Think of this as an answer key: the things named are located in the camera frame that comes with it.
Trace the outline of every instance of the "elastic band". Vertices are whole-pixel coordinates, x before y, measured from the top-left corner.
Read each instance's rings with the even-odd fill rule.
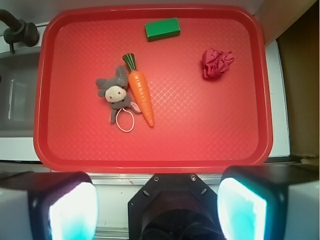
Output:
[[[132,127],[130,128],[130,130],[124,130],[123,128],[120,127],[120,125],[119,125],[119,123],[118,123],[118,115],[119,115],[119,113],[121,112],[121,110],[129,113],[129,114],[131,115],[131,117],[132,117]],[[134,129],[134,126],[135,126],[135,118],[134,118],[134,115],[133,115],[130,111],[125,110],[124,108],[121,108],[121,109],[117,112],[117,114],[116,114],[116,116],[115,116],[115,122],[116,122],[118,128],[119,128],[121,131],[125,132],[125,133],[131,132],[132,129]]]

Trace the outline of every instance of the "tray rim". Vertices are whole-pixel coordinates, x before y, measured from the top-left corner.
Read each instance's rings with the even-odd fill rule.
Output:
[[[74,16],[79,15],[91,15],[94,17],[97,13],[112,13],[114,15],[127,13],[131,11],[131,13],[135,14],[135,12],[139,11],[204,11],[204,12],[219,12],[220,17],[212,17],[212,18],[223,18],[223,19],[233,19],[230,17],[223,17],[224,13],[232,12],[234,14],[234,18],[241,19],[245,21],[247,25],[245,27],[250,27],[251,30],[248,30],[250,42],[254,41],[256,44],[255,49],[252,49],[252,59],[259,58],[259,61],[253,62],[253,74],[254,78],[257,75],[259,77],[262,76],[263,80],[258,84],[262,84],[261,88],[263,89],[263,94],[256,94],[257,101],[257,115],[263,115],[265,117],[265,123],[263,127],[265,127],[266,137],[261,139],[259,134],[258,138],[258,146],[263,145],[263,150],[257,152],[258,146],[254,153],[250,156],[252,159],[256,159],[255,161],[247,159],[241,159],[241,163],[237,162],[239,160],[228,160],[225,164],[225,160],[215,160],[213,161],[214,165],[210,165],[211,161],[207,160],[198,160],[197,165],[194,165],[194,161],[93,161],[93,160],[76,160],[76,159],[68,159],[67,162],[69,164],[65,164],[62,159],[57,160],[55,155],[50,151],[48,144],[44,144],[43,141],[46,138],[48,133],[48,114],[49,114],[49,106],[46,106],[46,100],[42,96],[43,92],[50,89],[50,82],[44,82],[44,75],[51,75],[50,62],[45,62],[45,59],[48,59],[50,54],[53,56],[53,50],[50,50],[50,42],[54,42],[54,39],[58,33],[58,31],[65,25],[70,24],[68,22],[68,18],[71,20]],[[148,19],[151,17],[129,17],[129,18],[117,18],[117,19]],[[83,22],[90,22],[92,20],[84,19]],[[263,101],[265,103],[265,107],[262,109],[258,107],[258,103]],[[258,121],[258,129],[260,129],[261,123]],[[40,51],[40,59],[39,59],[39,70],[38,70],[38,79],[37,79],[37,88],[36,88],[36,103],[35,103],[35,111],[34,111],[34,129],[33,129],[33,144],[35,148],[35,152],[41,162],[47,167],[55,170],[55,171],[84,171],[84,172],[103,172],[103,173],[165,173],[165,174],[177,174],[177,173],[222,173],[227,167],[230,165],[260,165],[262,164],[269,156],[273,145],[273,130],[272,130],[272,118],[271,118],[271,102],[270,102],[270,94],[269,94],[269,82],[268,82],[268,73],[267,73],[267,63],[266,63],[266,55],[265,55],[265,45],[263,41],[263,33],[258,21],[246,10],[237,7],[237,6],[225,6],[225,5],[205,5],[205,4],[166,4],[166,5],[124,5],[124,6],[106,6],[106,7],[92,7],[92,8],[79,8],[67,10],[59,15],[57,15],[53,20],[49,23],[47,28],[44,31],[43,39],[42,39],[42,47]]]

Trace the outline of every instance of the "faucet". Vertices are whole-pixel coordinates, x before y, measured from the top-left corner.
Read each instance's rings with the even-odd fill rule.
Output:
[[[9,27],[4,31],[3,38],[9,44],[12,54],[15,53],[14,43],[22,42],[27,47],[33,47],[39,42],[40,36],[34,23],[18,20],[4,9],[0,9],[0,21]]]

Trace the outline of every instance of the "plush toy face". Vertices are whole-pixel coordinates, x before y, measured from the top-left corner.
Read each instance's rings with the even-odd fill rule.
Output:
[[[112,86],[107,91],[105,91],[105,99],[109,103],[117,103],[125,99],[127,96],[126,90],[119,86]]]

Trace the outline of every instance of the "screw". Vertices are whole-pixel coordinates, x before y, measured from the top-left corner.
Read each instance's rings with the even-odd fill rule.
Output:
[[[191,180],[192,182],[194,182],[194,181],[197,180],[197,177],[196,177],[195,175],[192,175],[192,176],[190,177],[190,180]]]

